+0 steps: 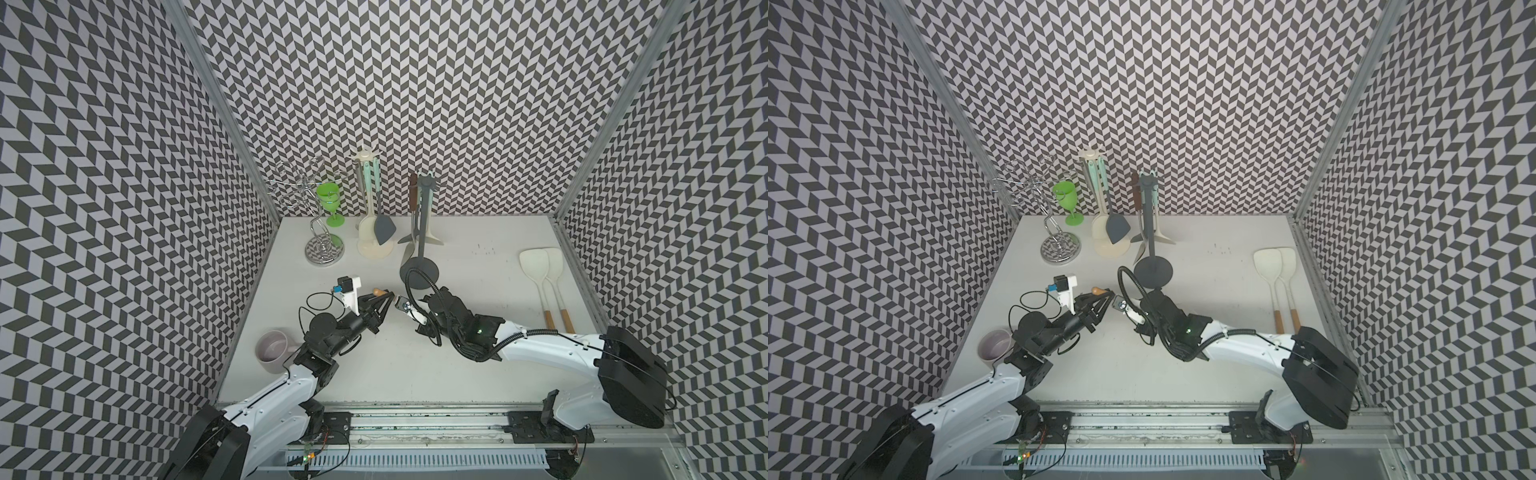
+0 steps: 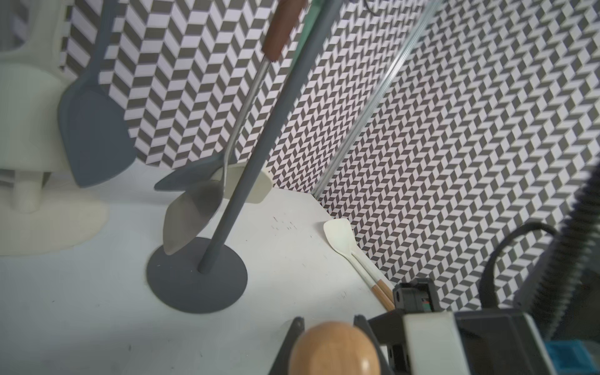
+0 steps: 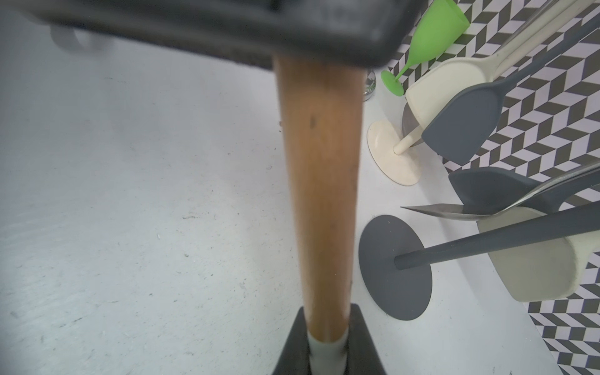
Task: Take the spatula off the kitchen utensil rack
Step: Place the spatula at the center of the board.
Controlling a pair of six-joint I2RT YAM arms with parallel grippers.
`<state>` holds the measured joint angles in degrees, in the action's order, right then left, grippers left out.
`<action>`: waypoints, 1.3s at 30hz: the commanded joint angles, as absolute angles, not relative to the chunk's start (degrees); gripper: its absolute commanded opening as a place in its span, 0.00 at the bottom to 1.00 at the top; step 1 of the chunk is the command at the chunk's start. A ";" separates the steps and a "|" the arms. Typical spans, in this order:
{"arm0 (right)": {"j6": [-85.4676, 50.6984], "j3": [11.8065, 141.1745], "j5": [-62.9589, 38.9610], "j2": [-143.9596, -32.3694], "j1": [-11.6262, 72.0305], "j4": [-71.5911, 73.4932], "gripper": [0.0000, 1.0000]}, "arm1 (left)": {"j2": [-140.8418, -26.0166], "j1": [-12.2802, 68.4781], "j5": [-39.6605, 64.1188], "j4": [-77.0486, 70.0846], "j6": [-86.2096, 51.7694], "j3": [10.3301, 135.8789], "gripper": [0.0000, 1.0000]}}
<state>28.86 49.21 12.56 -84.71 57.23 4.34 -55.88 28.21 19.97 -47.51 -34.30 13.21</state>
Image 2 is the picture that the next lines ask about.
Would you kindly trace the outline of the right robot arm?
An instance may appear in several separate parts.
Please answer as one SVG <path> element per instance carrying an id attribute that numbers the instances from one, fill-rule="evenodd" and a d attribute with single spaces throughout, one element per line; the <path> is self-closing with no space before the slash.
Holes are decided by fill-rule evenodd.
<path id="1" fill-rule="evenodd" d="M 533 231 L 552 236 L 529 303 L 503 309 L 494 266 L 514 240 Z M 378 317 L 306 327 L 292 320 L 272 374 L 597 374 L 599 343 L 559 339 L 599 236 L 599 171 L 556 229 L 528 222 L 490 255 L 478 286 L 477 311 L 424 311 L 401 304 Z"/>

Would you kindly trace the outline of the cream utensil wooden handle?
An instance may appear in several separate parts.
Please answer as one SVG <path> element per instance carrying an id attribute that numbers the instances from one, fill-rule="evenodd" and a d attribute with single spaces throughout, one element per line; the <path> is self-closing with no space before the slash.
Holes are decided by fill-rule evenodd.
<path id="1" fill-rule="evenodd" d="M 295 342 L 290 374 L 369 374 L 368 337 L 345 322 L 329 321 L 310 328 Z"/>

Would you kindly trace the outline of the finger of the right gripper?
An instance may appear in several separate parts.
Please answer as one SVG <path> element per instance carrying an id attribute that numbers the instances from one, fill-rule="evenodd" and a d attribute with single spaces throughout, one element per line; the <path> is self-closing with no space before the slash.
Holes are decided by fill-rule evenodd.
<path id="1" fill-rule="evenodd" d="M 273 361 L 273 365 L 270 368 L 269 375 L 287 375 L 290 357 L 295 342 L 305 331 L 305 320 L 303 317 L 295 317 L 292 320 L 286 336 L 281 344 L 279 352 Z"/>

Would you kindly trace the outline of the cream spatula wooden handle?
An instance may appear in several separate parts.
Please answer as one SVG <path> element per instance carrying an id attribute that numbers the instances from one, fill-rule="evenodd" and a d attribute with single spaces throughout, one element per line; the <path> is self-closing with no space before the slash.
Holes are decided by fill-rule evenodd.
<path id="1" fill-rule="evenodd" d="M 382 290 L 386 297 L 392 303 L 392 307 L 395 308 L 394 295 L 392 289 L 387 284 L 387 278 L 378 270 L 378 268 L 367 258 L 363 253 L 362 249 L 358 245 L 354 246 L 353 256 L 359 261 L 361 266 L 367 271 L 371 278 L 375 281 L 376 285 Z"/>
<path id="2" fill-rule="evenodd" d="M 395 308 L 392 307 L 390 300 L 376 285 L 375 281 L 361 266 L 355 256 L 353 256 L 354 246 L 358 244 L 351 223 L 346 219 L 328 220 L 323 224 L 323 231 L 331 248 L 351 263 L 384 308 L 387 311 L 393 311 Z"/>

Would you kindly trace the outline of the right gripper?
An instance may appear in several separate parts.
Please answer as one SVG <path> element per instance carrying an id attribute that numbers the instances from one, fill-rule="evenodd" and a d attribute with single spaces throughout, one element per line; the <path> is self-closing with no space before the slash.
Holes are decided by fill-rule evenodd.
<path id="1" fill-rule="evenodd" d="M 517 309 L 405 313 L 353 325 L 368 337 L 369 374 L 555 374 L 534 320 Z M 390 364 L 380 345 L 389 348 Z"/>

